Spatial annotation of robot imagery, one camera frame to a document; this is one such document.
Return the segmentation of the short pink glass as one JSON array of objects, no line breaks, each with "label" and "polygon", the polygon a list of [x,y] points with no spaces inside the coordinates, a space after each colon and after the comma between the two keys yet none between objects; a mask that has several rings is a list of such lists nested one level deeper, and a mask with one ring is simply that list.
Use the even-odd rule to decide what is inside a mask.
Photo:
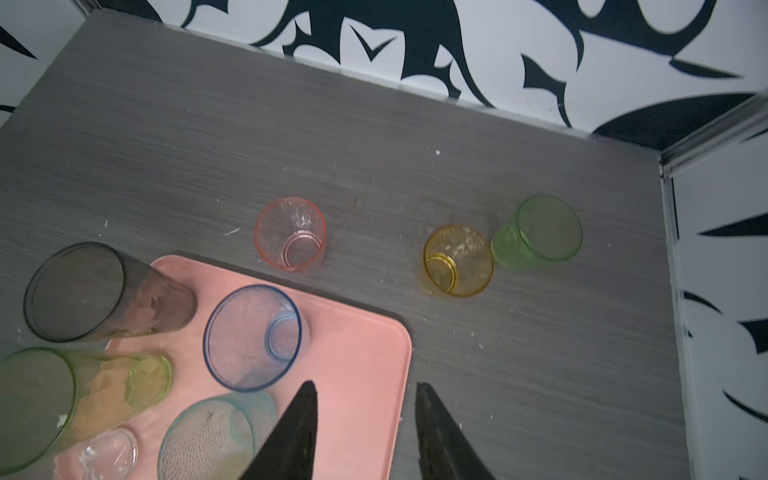
[{"label": "short pink glass", "polygon": [[285,197],[265,207],[254,226],[261,258],[284,272],[309,274],[322,263],[327,227],[320,209],[300,197]]}]

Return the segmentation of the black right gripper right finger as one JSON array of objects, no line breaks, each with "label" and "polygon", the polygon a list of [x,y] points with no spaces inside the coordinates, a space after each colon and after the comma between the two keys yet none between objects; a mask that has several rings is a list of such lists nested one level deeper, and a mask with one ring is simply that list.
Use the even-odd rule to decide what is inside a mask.
[{"label": "black right gripper right finger", "polygon": [[427,382],[417,384],[415,422],[424,480],[495,479]]}]

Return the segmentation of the teal glass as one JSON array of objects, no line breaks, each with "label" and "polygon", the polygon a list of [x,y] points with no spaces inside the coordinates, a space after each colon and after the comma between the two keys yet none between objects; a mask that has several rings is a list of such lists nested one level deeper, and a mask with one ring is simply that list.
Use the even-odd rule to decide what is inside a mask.
[{"label": "teal glass", "polygon": [[160,479],[238,479],[278,421],[266,392],[233,392],[185,409],[162,441]]}]

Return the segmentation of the tall blue glass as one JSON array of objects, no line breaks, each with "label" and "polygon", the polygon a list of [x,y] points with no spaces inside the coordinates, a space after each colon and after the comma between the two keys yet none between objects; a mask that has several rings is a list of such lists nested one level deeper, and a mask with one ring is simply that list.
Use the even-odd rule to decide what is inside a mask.
[{"label": "tall blue glass", "polygon": [[211,314],[203,357],[212,377],[237,392],[264,390],[308,350],[307,317],[283,290],[248,285],[227,295]]}]

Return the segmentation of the tall clear glass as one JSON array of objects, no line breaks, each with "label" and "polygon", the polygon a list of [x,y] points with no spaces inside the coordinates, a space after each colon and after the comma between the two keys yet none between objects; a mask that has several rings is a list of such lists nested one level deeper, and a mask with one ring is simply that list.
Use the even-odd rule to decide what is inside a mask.
[{"label": "tall clear glass", "polygon": [[130,479],[138,457],[134,433],[115,428],[4,479]]}]

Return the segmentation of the tall green glass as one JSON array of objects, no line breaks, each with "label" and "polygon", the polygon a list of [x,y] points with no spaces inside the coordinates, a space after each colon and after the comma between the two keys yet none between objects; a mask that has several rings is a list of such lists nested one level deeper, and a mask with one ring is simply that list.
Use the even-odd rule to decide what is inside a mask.
[{"label": "tall green glass", "polygon": [[33,347],[1,360],[1,474],[118,427],[173,384],[159,354]]}]

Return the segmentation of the tall dark grey glass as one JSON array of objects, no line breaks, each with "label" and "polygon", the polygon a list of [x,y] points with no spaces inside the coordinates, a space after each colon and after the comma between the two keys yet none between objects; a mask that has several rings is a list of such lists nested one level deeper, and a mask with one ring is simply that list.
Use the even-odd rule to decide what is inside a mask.
[{"label": "tall dark grey glass", "polygon": [[107,244],[83,242],[49,257],[29,281],[26,324],[53,343],[173,332],[197,309],[179,281]]}]

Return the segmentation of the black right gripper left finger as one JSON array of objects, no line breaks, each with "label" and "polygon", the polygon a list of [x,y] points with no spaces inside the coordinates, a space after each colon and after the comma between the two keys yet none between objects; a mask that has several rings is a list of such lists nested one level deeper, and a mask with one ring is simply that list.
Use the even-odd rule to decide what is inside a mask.
[{"label": "black right gripper left finger", "polygon": [[317,390],[307,380],[240,479],[311,479],[317,429]]}]

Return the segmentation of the short yellow glass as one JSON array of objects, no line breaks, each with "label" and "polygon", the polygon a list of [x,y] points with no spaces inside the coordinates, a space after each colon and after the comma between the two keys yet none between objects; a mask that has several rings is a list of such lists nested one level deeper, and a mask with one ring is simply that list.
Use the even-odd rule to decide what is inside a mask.
[{"label": "short yellow glass", "polygon": [[446,224],[432,232],[422,249],[419,284],[430,295],[468,298],[484,291],[494,273],[486,238],[461,224]]}]

